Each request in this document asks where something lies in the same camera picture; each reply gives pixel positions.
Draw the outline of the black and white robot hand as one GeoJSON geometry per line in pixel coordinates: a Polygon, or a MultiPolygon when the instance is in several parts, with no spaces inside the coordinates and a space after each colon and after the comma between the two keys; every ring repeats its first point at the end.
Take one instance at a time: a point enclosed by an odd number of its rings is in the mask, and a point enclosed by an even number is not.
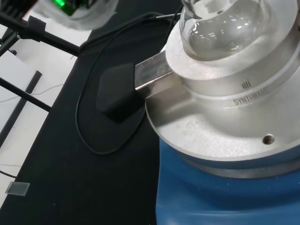
{"type": "Polygon", "coordinates": [[[95,30],[103,27],[116,13],[117,0],[97,0],[90,7],[80,6],[71,15],[57,0],[39,0],[33,11],[74,30],[95,30]]]}

